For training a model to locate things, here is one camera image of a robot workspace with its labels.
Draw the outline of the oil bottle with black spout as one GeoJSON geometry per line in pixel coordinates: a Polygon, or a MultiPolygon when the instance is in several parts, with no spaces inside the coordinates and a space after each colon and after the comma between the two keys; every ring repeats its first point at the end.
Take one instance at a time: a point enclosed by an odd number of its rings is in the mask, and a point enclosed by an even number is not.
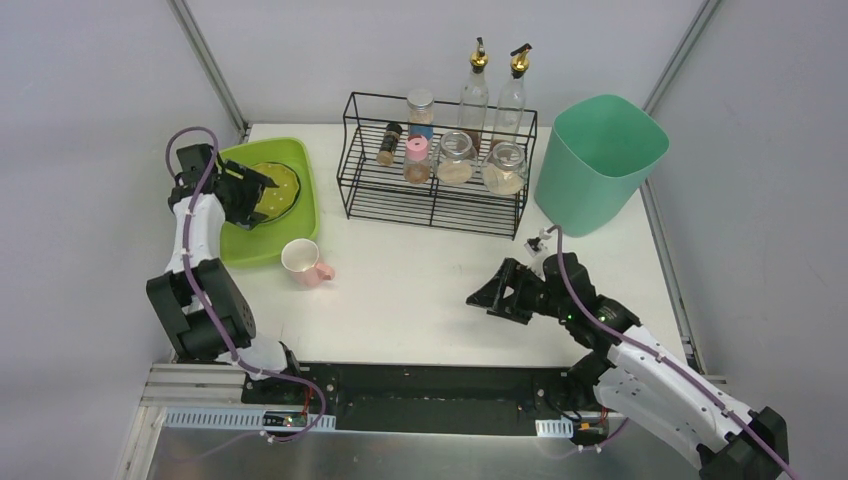
{"type": "Polygon", "coordinates": [[[531,44],[525,43],[510,53],[510,78],[499,93],[492,147],[503,142],[514,142],[517,137],[527,101],[524,76],[529,69],[528,54],[531,50],[531,44]]]}

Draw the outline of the glass jar with metal ring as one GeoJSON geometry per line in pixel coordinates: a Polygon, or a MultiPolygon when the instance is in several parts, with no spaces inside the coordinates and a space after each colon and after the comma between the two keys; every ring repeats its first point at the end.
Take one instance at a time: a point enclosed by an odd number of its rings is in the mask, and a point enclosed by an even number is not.
{"type": "Polygon", "coordinates": [[[481,168],[485,188],[502,196],[522,191],[527,183],[527,171],[524,148],[507,141],[498,142],[491,148],[481,168]]]}

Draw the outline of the green polka dot plate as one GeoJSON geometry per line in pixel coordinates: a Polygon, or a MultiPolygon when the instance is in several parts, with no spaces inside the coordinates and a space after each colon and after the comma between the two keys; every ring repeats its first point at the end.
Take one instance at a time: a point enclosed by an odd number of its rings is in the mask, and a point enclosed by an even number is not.
{"type": "Polygon", "coordinates": [[[256,164],[253,169],[276,184],[264,189],[256,206],[256,212],[265,216],[262,222],[270,223],[286,215],[296,205],[301,190],[300,179],[292,168],[282,163],[264,162],[256,164]]]}

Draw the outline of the pink cup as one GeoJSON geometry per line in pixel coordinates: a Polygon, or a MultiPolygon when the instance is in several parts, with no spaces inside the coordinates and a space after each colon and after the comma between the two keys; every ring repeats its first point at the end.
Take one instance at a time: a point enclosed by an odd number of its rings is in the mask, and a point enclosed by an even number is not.
{"type": "Polygon", "coordinates": [[[287,243],[280,260],[292,278],[307,288],[335,279],[335,270],[323,262],[318,245],[308,238],[298,238],[287,243]]]}

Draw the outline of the glass jar with beige powder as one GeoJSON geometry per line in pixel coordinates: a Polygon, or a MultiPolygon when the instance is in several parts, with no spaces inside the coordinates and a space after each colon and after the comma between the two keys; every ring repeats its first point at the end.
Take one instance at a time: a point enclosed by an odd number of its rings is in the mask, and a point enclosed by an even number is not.
{"type": "Polygon", "coordinates": [[[468,182],[475,172],[477,151],[472,138],[465,132],[450,130],[437,141],[436,178],[448,185],[468,182]]]}

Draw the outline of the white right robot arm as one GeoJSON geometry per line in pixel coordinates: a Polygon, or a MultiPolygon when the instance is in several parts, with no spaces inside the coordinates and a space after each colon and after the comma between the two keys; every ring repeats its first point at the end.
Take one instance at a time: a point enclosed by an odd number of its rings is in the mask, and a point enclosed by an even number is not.
{"type": "Polygon", "coordinates": [[[487,314],[527,324],[558,320],[588,354],[567,369],[564,411],[601,406],[623,414],[689,461],[703,479],[776,479],[789,460],[783,417],[722,392],[677,359],[620,302],[597,293],[573,253],[542,271],[505,259],[466,299],[487,314]]]}

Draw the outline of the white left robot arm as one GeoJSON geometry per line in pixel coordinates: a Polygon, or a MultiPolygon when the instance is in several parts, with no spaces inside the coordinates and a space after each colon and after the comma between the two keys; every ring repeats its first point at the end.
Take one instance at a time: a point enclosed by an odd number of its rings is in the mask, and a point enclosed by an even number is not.
{"type": "Polygon", "coordinates": [[[302,374],[294,353],[257,332],[254,315],[221,258],[226,224],[250,231],[271,220],[259,208],[270,177],[224,160],[210,144],[178,149],[181,167],[168,205],[174,247],[146,294],[182,360],[226,362],[256,381],[302,374]]]}

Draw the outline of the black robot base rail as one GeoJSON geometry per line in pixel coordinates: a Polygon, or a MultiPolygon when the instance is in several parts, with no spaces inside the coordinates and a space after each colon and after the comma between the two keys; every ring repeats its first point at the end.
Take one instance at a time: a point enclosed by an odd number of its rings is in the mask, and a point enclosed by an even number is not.
{"type": "Polygon", "coordinates": [[[574,430],[577,445],[606,440],[610,412],[569,379],[565,368],[304,363],[299,374],[320,388],[246,378],[244,404],[272,405],[273,427],[304,426],[323,412],[338,430],[539,436],[546,426],[574,430]]]}

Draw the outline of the silver lid pellet jar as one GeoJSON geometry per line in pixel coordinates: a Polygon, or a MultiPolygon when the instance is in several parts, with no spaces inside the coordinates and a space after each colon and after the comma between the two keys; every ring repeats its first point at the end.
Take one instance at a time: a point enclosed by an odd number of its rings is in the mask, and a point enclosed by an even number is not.
{"type": "Polygon", "coordinates": [[[409,134],[427,140],[433,137],[434,96],[423,88],[411,90],[407,97],[409,134]]]}

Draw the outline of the black lid spice jar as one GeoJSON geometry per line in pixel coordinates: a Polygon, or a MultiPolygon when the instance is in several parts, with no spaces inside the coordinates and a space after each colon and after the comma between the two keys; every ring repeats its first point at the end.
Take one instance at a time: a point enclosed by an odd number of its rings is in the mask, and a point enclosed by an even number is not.
{"type": "Polygon", "coordinates": [[[381,166],[391,166],[395,160],[395,152],[403,134],[403,127],[397,122],[389,122],[384,130],[376,162],[381,166]]]}

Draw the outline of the pink lid spice jar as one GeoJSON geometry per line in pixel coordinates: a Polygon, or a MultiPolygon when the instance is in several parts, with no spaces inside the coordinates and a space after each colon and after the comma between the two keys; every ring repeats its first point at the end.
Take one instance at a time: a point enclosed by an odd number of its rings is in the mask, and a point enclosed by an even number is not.
{"type": "Polygon", "coordinates": [[[410,184],[422,184],[430,175],[429,140],[420,134],[412,135],[405,142],[403,176],[410,184]]]}

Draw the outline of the oil bottle with gold cap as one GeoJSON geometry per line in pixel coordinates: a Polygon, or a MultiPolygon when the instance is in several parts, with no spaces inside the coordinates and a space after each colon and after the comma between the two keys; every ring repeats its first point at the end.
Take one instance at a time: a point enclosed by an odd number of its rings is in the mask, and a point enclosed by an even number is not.
{"type": "Polygon", "coordinates": [[[482,37],[476,38],[476,47],[469,63],[470,74],[460,92],[458,127],[469,136],[474,149],[479,151],[489,102],[489,88],[485,78],[488,55],[482,37]]]}

